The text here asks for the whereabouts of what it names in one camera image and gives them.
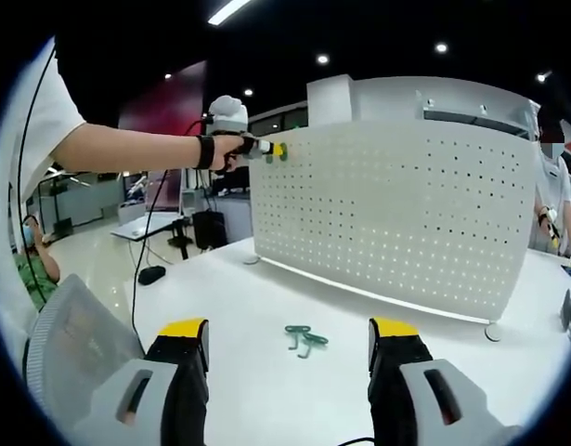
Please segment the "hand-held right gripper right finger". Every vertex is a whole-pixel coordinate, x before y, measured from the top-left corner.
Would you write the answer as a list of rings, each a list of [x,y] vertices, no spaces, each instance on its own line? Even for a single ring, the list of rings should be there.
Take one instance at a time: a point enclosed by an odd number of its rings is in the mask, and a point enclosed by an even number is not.
[[[484,390],[434,359],[408,323],[370,319],[369,374],[376,445],[509,445],[522,431],[500,422]]]

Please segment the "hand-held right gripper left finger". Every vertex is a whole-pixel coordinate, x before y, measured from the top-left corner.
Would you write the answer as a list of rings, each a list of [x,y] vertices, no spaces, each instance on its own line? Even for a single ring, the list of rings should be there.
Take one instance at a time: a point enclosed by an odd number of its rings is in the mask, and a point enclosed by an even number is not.
[[[209,322],[161,329],[142,359],[127,362],[96,389],[75,445],[202,445],[209,390]]]

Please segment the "person's left hand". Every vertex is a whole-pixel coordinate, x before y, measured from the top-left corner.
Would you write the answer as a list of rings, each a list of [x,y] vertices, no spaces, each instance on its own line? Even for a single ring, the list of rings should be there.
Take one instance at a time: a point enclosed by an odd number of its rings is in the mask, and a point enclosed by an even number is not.
[[[211,171],[233,171],[237,166],[237,155],[232,155],[237,148],[243,144],[242,137],[220,135],[214,136],[214,159],[211,164]]]

